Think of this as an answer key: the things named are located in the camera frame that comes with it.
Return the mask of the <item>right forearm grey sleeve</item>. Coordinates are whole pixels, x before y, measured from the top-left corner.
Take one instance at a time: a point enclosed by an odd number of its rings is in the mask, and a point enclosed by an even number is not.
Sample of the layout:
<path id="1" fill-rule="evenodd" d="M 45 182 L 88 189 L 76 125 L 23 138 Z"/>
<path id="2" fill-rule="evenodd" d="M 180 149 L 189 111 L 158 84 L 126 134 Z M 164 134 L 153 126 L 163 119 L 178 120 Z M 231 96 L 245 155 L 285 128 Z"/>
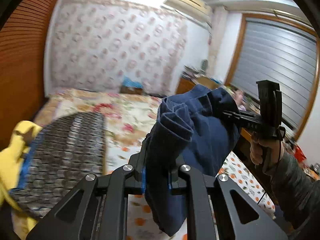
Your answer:
<path id="1" fill-rule="evenodd" d="M 294 156 L 285 152 L 279 164 L 264 173 L 271 177 L 274 196 L 294 229 L 319 224 L 319 181 L 311 182 Z"/>

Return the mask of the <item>person's right hand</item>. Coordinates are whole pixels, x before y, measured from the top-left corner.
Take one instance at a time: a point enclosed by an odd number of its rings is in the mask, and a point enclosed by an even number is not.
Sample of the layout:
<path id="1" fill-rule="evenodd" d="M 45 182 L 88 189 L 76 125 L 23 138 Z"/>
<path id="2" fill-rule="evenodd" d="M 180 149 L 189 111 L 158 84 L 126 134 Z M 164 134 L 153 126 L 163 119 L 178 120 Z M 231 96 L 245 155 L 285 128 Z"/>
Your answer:
<path id="1" fill-rule="evenodd" d="M 280 140 L 261 139 L 257 133 L 251 136 L 250 158 L 255 165 L 267 171 L 281 161 L 284 146 Z"/>

